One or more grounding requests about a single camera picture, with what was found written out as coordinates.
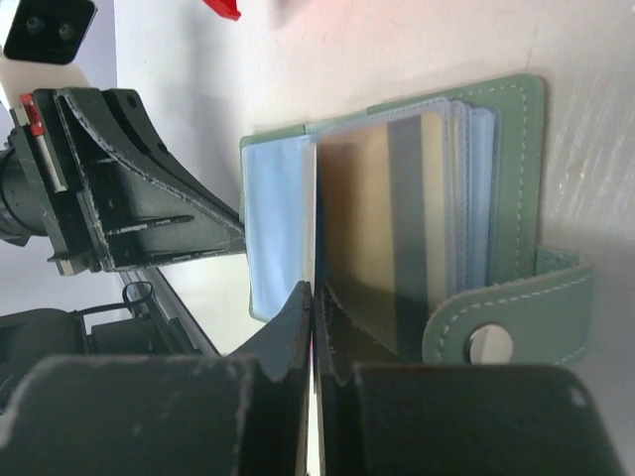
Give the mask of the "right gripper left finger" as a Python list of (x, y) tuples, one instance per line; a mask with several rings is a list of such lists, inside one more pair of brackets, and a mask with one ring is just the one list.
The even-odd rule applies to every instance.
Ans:
[(312, 290), (231, 354), (52, 356), (1, 417), (5, 475), (303, 475)]

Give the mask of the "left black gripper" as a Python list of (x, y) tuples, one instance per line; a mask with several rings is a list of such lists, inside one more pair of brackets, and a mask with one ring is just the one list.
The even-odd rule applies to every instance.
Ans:
[(170, 153), (132, 89), (37, 89), (10, 111), (1, 238), (48, 238), (63, 276), (246, 250), (237, 212)]

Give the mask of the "red plastic bin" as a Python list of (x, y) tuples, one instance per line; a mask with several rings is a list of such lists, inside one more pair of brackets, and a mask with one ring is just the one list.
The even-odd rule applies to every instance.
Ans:
[(236, 0), (203, 0), (203, 3), (223, 19), (238, 21), (241, 17)]

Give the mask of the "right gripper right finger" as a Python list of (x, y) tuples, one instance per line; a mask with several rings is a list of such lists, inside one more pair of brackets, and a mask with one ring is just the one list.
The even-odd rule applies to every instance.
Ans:
[(315, 297), (325, 475), (621, 475), (587, 388), (553, 366), (402, 361)]

